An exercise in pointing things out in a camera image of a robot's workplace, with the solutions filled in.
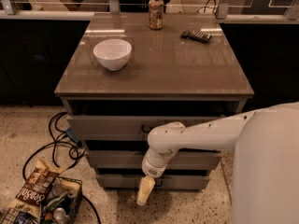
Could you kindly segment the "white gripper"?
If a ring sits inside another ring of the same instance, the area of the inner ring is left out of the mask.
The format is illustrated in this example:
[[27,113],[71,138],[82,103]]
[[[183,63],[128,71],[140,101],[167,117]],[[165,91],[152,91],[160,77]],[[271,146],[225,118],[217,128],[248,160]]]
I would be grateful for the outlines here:
[[141,178],[136,203],[140,206],[146,204],[154,186],[155,180],[159,178],[166,168],[164,158],[161,156],[145,156],[142,161],[142,171],[146,175]]

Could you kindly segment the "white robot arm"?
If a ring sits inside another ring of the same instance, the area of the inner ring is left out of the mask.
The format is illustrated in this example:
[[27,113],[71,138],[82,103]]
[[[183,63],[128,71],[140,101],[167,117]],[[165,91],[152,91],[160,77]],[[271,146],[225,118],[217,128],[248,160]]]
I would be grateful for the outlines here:
[[171,122],[152,129],[148,144],[138,204],[179,150],[232,150],[232,224],[299,224],[298,102],[190,127]]

